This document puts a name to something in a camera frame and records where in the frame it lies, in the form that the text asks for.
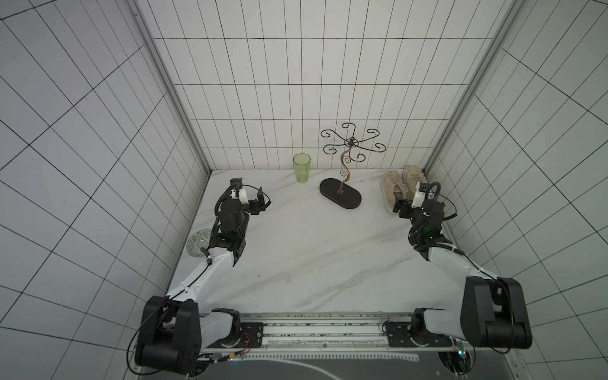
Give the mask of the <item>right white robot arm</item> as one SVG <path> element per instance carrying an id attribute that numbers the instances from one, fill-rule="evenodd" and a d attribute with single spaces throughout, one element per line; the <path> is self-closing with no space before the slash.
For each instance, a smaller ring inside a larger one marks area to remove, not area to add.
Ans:
<path id="1" fill-rule="evenodd" d="M 433 337 L 465 340 L 475 348 L 528 349 L 533 343 L 522 285 L 488 272 L 443 235 L 448 217 L 438 182 L 416 183 L 413 199 L 397 197 L 393 212 L 409 219 L 408 242 L 426 261 L 442 269 L 463 290 L 457 311 L 418 308 L 409 335 L 424 347 Z"/>

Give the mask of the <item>beige lace-up shoe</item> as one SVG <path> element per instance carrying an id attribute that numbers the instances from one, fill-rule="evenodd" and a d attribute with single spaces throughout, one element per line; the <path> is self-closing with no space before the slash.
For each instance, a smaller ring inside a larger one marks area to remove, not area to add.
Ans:
<path id="1" fill-rule="evenodd" d="M 408 198 L 409 190 L 405 186 L 402 176 L 395 170 L 391 170 L 384 175 L 381 180 L 381 190 L 385 209 L 390 214 L 393 213 L 397 199 Z"/>

